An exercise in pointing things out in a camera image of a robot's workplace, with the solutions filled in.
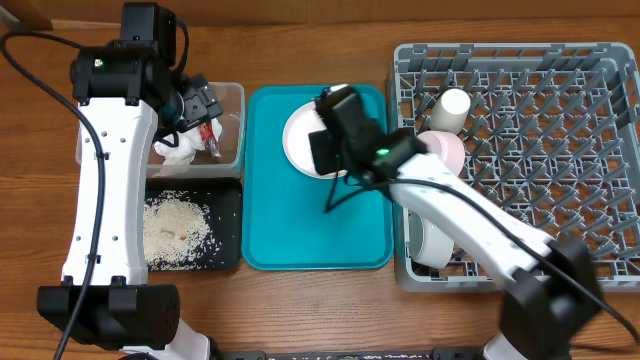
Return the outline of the pink plate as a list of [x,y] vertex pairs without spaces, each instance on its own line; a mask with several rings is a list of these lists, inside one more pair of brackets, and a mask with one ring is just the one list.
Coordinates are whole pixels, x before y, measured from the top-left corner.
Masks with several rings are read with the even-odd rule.
[[320,175],[315,170],[309,135],[325,130],[326,126],[316,112],[314,102],[309,102],[293,112],[284,127],[282,144],[289,162],[301,173],[316,178],[330,179],[335,172]]

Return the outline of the red candy wrapper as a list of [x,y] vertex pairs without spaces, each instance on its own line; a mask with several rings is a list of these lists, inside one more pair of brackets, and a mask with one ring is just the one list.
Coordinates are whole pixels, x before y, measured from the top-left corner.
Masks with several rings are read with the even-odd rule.
[[214,132],[213,122],[209,121],[199,126],[199,132],[203,143],[208,147],[214,157],[221,157],[217,135]]

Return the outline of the white napkin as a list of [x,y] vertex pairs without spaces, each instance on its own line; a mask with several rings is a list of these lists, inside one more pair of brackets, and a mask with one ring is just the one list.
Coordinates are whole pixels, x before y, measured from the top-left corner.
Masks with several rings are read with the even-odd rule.
[[[218,143],[223,127],[217,118],[211,120],[214,126],[214,132],[217,135]],[[163,141],[154,143],[154,151],[164,158],[164,165],[188,165],[193,162],[199,153],[210,151],[203,143],[199,132],[199,126],[185,133],[178,133],[178,146],[170,147],[166,143],[170,142],[170,136],[166,136]]]

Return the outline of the pink bowl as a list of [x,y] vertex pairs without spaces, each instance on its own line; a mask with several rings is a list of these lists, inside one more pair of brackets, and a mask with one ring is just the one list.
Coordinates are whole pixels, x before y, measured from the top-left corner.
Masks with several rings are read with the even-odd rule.
[[436,154],[454,175],[461,173],[465,165],[465,146],[457,135],[429,130],[418,134],[417,138],[425,143],[428,151]]

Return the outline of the cream paper cup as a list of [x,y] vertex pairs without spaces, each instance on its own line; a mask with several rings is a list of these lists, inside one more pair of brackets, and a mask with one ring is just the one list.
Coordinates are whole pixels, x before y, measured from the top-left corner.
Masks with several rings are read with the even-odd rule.
[[470,96],[463,90],[446,90],[436,101],[429,128],[458,134],[462,131],[471,106]]

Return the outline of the white bowl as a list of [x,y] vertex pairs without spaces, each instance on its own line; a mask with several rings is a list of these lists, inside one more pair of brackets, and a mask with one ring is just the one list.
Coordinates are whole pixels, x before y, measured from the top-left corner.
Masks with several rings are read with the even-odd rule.
[[423,266],[442,269],[451,259],[454,241],[416,213],[409,215],[409,256]]

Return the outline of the white rice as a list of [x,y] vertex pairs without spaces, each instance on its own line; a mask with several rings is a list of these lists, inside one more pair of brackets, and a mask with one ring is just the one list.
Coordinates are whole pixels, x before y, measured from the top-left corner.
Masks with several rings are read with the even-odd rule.
[[196,192],[163,190],[144,206],[144,256],[152,271],[200,270],[221,250],[211,207]]

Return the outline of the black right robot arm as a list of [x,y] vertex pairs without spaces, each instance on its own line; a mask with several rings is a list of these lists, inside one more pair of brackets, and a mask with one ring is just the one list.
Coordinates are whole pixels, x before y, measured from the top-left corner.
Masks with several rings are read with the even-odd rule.
[[503,293],[499,333],[482,359],[567,359],[571,339],[604,307],[587,244],[558,238],[509,215],[453,174],[407,128],[387,133],[351,86],[314,99],[324,123],[312,147],[324,165],[345,169],[434,224],[473,257]]

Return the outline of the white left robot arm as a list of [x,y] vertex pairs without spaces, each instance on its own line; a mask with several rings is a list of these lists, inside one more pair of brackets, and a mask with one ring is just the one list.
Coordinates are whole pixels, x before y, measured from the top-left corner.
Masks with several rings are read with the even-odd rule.
[[71,65],[81,122],[81,172],[73,238],[57,286],[38,291],[40,315],[64,340],[135,359],[217,359],[208,336],[180,316],[173,285],[152,285],[143,220],[149,153],[219,116],[202,75],[187,76],[169,9],[129,2],[118,39],[85,47]]

